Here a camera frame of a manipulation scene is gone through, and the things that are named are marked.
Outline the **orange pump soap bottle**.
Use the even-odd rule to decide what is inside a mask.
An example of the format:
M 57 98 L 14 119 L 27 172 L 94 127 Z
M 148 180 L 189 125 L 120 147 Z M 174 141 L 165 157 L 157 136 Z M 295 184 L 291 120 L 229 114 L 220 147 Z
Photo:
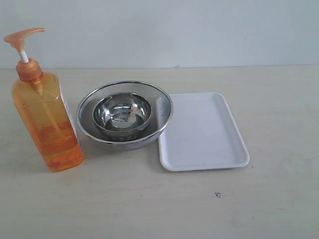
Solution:
M 39 153 L 50 170 L 63 171 L 80 165 L 84 154 L 58 77 L 44 72 L 25 52 L 25 38 L 44 32 L 30 28 L 4 37 L 20 56 L 19 79 L 12 86 L 14 105 Z

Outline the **small stainless steel bowl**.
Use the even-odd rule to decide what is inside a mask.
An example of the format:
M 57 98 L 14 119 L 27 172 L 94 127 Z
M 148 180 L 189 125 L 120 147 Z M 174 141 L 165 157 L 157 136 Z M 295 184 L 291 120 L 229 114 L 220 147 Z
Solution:
M 150 102 L 137 93 L 120 92 L 100 100 L 92 117 L 96 128 L 109 137 L 128 137 L 146 129 L 152 119 Z

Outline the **steel mesh colander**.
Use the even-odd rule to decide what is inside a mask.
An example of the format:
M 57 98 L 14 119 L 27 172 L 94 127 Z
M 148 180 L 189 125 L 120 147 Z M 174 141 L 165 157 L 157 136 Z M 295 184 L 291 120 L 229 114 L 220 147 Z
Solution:
M 145 97 L 151 104 L 153 116 L 149 126 L 136 135 L 109 137 L 96 128 L 92 112 L 100 100 L 120 92 L 137 93 Z M 86 95 L 78 106 L 76 121 L 80 130 L 97 145 L 116 151 L 128 151 L 143 148 L 157 140 L 172 115 L 172 99 L 163 89 L 146 82 L 120 81 L 102 85 Z

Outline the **white rectangular foam tray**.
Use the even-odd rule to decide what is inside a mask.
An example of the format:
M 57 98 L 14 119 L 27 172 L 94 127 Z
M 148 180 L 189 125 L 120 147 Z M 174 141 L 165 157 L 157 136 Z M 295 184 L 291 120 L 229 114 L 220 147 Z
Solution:
M 159 137 L 168 171 L 245 167 L 250 161 L 225 97 L 216 92 L 173 94 L 173 115 Z

